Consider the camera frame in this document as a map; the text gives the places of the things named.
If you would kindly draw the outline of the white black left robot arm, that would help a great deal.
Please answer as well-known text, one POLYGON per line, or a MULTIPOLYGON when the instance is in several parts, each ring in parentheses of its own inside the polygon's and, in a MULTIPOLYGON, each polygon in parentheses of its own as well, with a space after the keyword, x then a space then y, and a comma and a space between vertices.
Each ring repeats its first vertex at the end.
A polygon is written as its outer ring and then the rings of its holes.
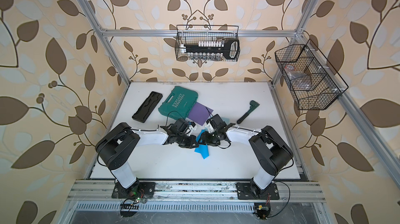
POLYGON ((139 184, 139 180, 128 163, 128 158, 137 146, 174 143, 181 148, 198 148, 199 146, 196 136, 192 134, 196 130, 194 122, 180 118, 160 128, 162 130, 140 130, 122 122, 95 146, 98 158, 104 162, 103 166, 109 169, 122 188, 132 190, 139 184))

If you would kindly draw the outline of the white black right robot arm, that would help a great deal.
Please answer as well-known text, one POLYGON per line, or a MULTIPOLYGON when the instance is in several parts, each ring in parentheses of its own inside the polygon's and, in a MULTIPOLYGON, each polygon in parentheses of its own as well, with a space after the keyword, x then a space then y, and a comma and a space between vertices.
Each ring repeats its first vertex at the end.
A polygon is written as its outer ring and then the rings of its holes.
POLYGON ((206 121, 207 131, 200 135, 202 145, 219 147, 222 141, 249 144, 260 164, 257 174, 251 179, 253 194, 261 194, 277 175, 293 159, 293 152, 277 131, 271 126, 250 130, 225 123, 219 115, 206 121))

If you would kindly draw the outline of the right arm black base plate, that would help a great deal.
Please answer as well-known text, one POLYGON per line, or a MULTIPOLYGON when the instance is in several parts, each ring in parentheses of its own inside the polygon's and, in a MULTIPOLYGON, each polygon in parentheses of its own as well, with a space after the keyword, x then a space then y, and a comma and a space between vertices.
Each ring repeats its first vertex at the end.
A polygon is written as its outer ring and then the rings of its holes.
POLYGON ((275 183, 265 189, 260 189, 253 182, 236 183, 237 197, 239 200, 279 200, 280 195, 275 183))

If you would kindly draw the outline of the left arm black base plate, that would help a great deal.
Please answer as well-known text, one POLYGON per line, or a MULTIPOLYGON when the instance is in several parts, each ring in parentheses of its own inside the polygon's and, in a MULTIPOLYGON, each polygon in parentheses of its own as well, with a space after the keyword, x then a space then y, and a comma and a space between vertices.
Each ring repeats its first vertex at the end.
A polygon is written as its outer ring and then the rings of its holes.
POLYGON ((120 182, 116 181, 111 197, 113 199, 150 199, 155 193, 155 182, 135 182, 129 188, 124 188, 120 182))

